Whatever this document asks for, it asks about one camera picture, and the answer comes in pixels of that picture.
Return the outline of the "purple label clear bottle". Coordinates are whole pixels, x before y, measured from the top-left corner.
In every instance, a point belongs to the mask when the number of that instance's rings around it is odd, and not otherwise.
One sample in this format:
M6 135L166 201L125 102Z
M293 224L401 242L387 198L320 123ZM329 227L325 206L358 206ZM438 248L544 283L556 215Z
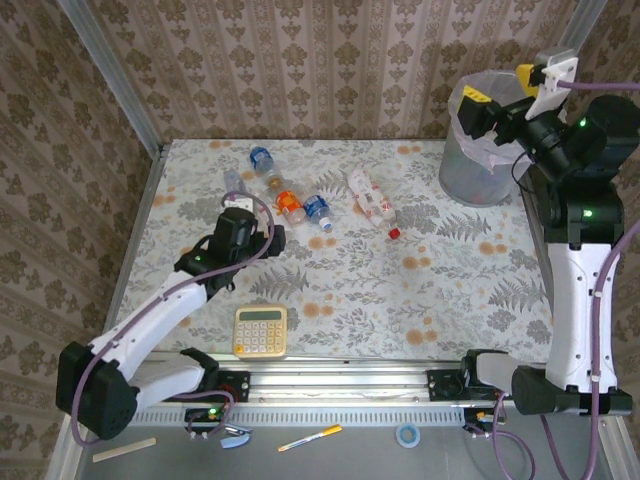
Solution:
M246 196L246 185L238 171L226 170L223 174L223 180L226 189L226 198L235 199L237 197L242 198Z

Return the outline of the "orange label bottle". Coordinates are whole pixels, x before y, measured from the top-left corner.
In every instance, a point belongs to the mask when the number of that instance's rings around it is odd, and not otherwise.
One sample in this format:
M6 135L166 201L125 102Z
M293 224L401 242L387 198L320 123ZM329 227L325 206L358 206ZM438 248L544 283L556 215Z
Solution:
M296 194L294 183L281 176L274 175L268 179L267 186L276 207L287 222L291 226L299 225L305 219L306 213Z

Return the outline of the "yellow white pen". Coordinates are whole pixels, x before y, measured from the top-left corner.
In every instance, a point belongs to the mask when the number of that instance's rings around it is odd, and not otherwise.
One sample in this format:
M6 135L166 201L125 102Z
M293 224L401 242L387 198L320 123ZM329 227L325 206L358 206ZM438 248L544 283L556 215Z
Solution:
M343 427L341 425L339 425L339 424L336 424L336 425L328 427L328 428L326 428L326 429L324 429L324 430L322 430L320 432L317 432L317 433L314 433L312 435L308 435L308 436L306 436L304 438L301 438L301 439L289 442L287 444L284 444L284 445L280 446L277 449L277 451L279 453L286 452L286 451L289 451L291 449L298 448L298 447L303 446L305 444L311 443L313 441L316 441L316 440L319 440L319 439L322 439L322 438L325 438L325 437L340 433L342 431L343 431Z

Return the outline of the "grey translucent waste bin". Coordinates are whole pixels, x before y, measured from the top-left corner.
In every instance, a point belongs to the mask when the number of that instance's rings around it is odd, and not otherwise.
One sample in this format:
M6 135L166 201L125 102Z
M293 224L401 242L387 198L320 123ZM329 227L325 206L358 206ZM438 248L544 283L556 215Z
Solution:
M523 152L511 165L498 165L490 171L467 158L448 130L439 181L452 199L467 206L489 207L500 203L515 189L530 165L531 160Z

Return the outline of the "wooden stick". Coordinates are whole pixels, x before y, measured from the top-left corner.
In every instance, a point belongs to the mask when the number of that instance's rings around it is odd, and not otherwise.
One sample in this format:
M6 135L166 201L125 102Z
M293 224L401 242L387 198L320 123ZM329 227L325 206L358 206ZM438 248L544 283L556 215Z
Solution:
M155 446L157 440L155 437L151 437L148 439L140 440L125 446L113 448L110 450L106 450L103 452L96 453L92 456L93 463L99 463L102 461L110 460L116 457L120 457L129 453L133 453L136 451L140 451L146 448L150 448Z

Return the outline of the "small blue label bottle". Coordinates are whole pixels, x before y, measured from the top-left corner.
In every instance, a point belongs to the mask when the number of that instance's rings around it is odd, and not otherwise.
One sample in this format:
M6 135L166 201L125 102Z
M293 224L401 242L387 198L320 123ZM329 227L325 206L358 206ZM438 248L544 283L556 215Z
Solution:
M331 210L326 200L320 195L311 195L303 203L303 208L309 220L323 230L333 226Z

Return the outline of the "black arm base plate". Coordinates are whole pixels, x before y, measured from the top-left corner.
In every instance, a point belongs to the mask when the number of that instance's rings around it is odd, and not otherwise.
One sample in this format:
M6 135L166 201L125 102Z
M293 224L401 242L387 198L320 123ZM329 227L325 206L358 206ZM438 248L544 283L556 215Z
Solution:
M431 401L494 400L498 390L475 380L459 369L427 371L427 387Z
M220 391L229 393L238 403L246 403L249 399L251 387L251 373L249 371L220 370L216 379L212 374L206 374L194 392L169 397L167 402L227 402L228 398Z

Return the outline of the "crushed white red-cap bottle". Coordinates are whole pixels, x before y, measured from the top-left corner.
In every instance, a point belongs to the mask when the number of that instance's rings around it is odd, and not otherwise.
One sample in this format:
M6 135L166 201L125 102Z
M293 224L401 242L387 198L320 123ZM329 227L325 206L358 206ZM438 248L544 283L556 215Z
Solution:
M349 174L347 183L369 222L392 240L398 239L401 231L395 209L371 177L364 170L355 169Z

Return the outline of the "blue label water bottle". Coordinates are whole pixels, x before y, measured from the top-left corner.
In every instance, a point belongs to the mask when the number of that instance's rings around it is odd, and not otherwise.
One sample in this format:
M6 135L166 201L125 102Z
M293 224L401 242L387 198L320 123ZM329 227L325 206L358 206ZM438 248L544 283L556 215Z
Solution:
M279 175L279 171L271 153L264 147L254 147L249 153L249 160L255 173L264 179Z

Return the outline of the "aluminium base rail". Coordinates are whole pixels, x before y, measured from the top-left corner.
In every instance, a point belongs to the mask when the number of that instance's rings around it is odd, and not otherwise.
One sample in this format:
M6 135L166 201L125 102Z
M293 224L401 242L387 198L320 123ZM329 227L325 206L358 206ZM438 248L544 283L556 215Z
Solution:
M144 364L154 370L173 361L180 352L157 360L151 354ZM575 412L587 414L604 405L622 412L631 406L629 395L619 392L608 353L569 351L555 353L546 364L530 364L498 350L473 351L461 365L417 361L361 359L302 361L266 359L242 362L236 367L218 362L220 370L249 371L249 402L264 395L282 398L340 401L355 398L389 399L429 397L427 371L459 369L478 382L512 396L523 414Z

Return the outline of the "blue stapler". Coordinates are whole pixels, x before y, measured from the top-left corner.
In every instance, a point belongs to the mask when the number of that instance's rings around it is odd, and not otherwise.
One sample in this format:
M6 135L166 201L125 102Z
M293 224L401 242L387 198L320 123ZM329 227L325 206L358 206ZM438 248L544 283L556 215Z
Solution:
M246 427L226 424L224 431L225 436L220 440L220 445L226 450L241 447L251 439L252 430Z

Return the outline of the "aluminium corner post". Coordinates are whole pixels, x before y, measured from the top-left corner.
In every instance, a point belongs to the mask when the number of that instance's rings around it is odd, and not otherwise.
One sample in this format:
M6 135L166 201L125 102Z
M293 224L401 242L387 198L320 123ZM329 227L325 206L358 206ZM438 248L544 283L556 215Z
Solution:
M559 44L578 52L585 44L608 0L578 0Z
M97 16L86 0L58 2L145 150L153 159L158 158L164 145L161 136L125 72L124 61L117 58L116 50L99 25Z

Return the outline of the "beige calculator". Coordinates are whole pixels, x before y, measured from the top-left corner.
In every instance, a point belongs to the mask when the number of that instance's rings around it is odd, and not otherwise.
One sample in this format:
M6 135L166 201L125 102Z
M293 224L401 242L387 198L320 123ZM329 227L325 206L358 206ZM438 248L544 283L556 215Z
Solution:
M288 312L284 305L243 305L235 314L232 353L244 360L283 358L287 328Z

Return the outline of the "grey metal tray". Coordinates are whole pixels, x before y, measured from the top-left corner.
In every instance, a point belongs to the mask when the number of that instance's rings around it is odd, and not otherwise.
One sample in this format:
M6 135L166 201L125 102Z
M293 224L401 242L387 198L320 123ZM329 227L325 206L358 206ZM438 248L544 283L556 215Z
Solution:
M251 439L223 449L225 431L202 438L184 426L176 405L140 414L116 438L83 448L62 433L45 480L563 480L582 476L590 423L554 415L546 422L507 412L496 439L461 427L419 427L412 449L396 441L399 426L343 427L343 431L279 453L322 427L246 427ZM155 446L99 463L96 453L155 437Z

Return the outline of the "aluminium side rail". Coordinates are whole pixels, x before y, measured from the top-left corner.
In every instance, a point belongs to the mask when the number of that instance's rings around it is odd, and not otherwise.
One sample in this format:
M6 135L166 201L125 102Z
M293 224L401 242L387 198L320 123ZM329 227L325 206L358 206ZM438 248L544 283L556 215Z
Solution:
M139 208L133 224L127 249L120 268L115 290L112 295L111 304L106 316L103 333L108 333L113 327L118 325L118 314L122 304L122 300L126 291L127 283L131 274L134 261L137 256L138 248L145 225L152 208L152 204L157 193L158 185L161 181L165 168L167 156L170 150L169 145L161 146L159 152L152 161L149 175L143 189L143 195L140 200Z

